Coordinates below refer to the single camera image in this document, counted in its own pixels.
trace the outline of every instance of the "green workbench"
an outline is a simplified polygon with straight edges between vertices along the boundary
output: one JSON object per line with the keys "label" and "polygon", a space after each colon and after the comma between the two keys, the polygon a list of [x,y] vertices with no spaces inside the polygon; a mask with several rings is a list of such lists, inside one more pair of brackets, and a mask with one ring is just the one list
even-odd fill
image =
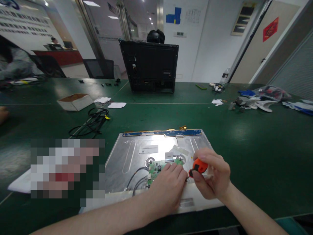
{"label": "green workbench", "polygon": [[[239,95],[238,90],[260,85],[227,84],[224,92],[214,95],[210,88],[201,90],[195,83],[176,83],[174,94],[134,94],[124,80],[119,86],[104,87],[101,84],[107,80],[84,82],[55,78],[0,93],[0,106],[11,112],[10,120],[0,126],[1,233],[28,234],[76,215],[80,198],[96,180],[93,172],[105,164],[119,133],[183,125],[204,130],[214,150],[229,163],[234,185],[272,218],[313,212],[312,117],[280,104],[271,106],[272,113],[260,109],[240,113],[238,109],[229,111],[228,104],[211,104],[213,99],[230,103]],[[94,104],[79,112],[67,112],[56,102],[73,93],[127,103],[122,109],[109,109],[111,119],[98,135],[105,138],[105,157],[94,158],[94,164],[87,166],[81,182],[68,193],[70,199],[30,199],[30,195],[10,193],[8,185],[29,169],[30,139],[68,138],[71,128],[85,123]],[[220,207],[168,216],[136,234],[182,234],[234,225],[238,225],[235,217]]]}

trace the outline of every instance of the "plastic bottle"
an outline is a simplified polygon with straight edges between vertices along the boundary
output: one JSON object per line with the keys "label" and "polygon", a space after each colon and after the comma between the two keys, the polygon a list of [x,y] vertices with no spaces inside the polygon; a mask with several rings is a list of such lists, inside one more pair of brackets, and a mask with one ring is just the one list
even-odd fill
{"label": "plastic bottle", "polygon": [[223,76],[222,76],[222,79],[221,79],[221,81],[220,81],[220,84],[224,85],[225,83],[228,82],[228,75],[229,75],[230,70],[231,70],[231,68],[228,67],[228,68],[224,71]]}

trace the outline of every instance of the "hand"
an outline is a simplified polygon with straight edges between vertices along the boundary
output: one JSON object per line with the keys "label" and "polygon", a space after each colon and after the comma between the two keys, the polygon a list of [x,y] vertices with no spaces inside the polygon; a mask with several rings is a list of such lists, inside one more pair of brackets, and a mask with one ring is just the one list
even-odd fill
{"label": "hand", "polygon": [[207,163],[209,165],[207,171],[211,171],[213,174],[213,177],[205,179],[199,172],[192,171],[196,186],[202,196],[205,199],[221,199],[226,196],[229,185],[231,185],[229,179],[231,170],[227,162],[224,161],[221,155],[208,148],[197,150],[193,160],[195,161],[197,158]]}
{"label": "hand", "polygon": [[143,193],[144,198],[149,200],[149,214],[153,214],[153,219],[167,216],[178,209],[187,177],[188,173],[182,165],[168,163],[163,167],[150,189]]}

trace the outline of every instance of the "cardboard box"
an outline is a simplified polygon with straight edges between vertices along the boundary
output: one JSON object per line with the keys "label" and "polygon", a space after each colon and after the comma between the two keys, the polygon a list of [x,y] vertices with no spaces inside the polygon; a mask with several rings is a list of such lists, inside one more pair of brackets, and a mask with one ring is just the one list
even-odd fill
{"label": "cardboard box", "polygon": [[57,101],[64,110],[80,111],[94,101],[88,94],[73,94]]}

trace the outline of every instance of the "reception desk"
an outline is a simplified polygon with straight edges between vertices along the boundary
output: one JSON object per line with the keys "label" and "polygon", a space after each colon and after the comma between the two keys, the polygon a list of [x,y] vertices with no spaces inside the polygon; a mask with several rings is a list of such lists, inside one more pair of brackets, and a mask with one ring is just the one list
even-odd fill
{"label": "reception desk", "polygon": [[60,66],[83,63],[79,51],[33,51],[36,55],[50,55],[54,57]]}

